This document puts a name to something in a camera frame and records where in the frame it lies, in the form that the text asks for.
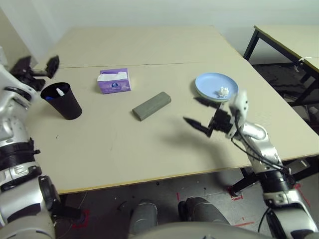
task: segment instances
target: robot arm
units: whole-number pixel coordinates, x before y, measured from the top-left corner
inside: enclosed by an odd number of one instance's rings
[[[8,72],[0,64],[0,238],[55,238],[53,218],[83,219],[80,210],[62,206],[48,176],[34,155],[33,140],[24,121],[38,92],[59,66],[51,58],[44,71],[33,71],[30,57]]]
[[[263,197],[270,208],[267,221],[276,238],[294,238],[302,233],[318,232],[301,196],[294,188],[295,182],[286,167],[283,166],[276,148],[270,143],[265,128],[246,121],[248,98],[245,91],[234,95],[229,101],[231,115],[219,105],[203,98],[195,98],[201,104],[217,108],[209,126],[185,118],[195,129],[208,137],[213,130],[222,131],[226,138],[241,142],[263,188]]]

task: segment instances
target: purple tissue box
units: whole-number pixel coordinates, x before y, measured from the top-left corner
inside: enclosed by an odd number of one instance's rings
[[[119,68],[100,71],[98,85],[102,94],[130,91],[131,84],[128,69]]]

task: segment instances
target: floor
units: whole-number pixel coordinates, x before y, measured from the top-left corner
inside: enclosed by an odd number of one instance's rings
[[[281,66],[266,68],[255,66],[255,68],[273,85],[286,85],[285,79],[286,81],[290,79],[289,84],[292,86],[274,87],[276,90],[285,91],[285,95],[297,97],[309,84],[306,82],[300,85],[299,79],[302,72],[294,72],[293,68]],[[309,120],[310,113],[307,108],[301,107],[297,112],[305,120]],[[158,207],[159,224],[166,224],[178,221],[178,202],[191,196],[204,197],[210,201],[223,213],[231,225],[257,231],[260,218],[266,210],[260,185],[257,183],[247,188],[238,198],[232,198],[226,190],[229,185],[242,177],[240,169],[234,169],[70,194],[67,205],[80,206],[88,212],[88,221],[84,227],[73,228],[69,221],[60,220],[56,224],[56,236],[58,239],[126,239],[131,212],[141,199],[152,200]],[[299,183],[310,214],[319,226],[319,174]],[[270,235],[266,222],[261,227],[261,233]]]

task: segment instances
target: gray eraser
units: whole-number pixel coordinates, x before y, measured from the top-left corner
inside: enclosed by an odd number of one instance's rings
[[[133,109],[133,113],[136,117],[142,121],[149,117],[150,115],[154,114],[156,111],[161,109],[162,107],[166,106],[168,103],[171,102],[170,96],[165,92],[161,92],[158,95],[150,98],[148,101],[144,102],[143,104],[135,107]]]

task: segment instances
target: black cup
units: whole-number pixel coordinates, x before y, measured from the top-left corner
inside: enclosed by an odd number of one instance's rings
[[[60,96],[57,88],[64,93],[63,96]],[[82,114],[82,109],[76,101],[68,83],[59,82],[49,85],[41,92],[41,98],[45,99],[67,120],[76,119]]]

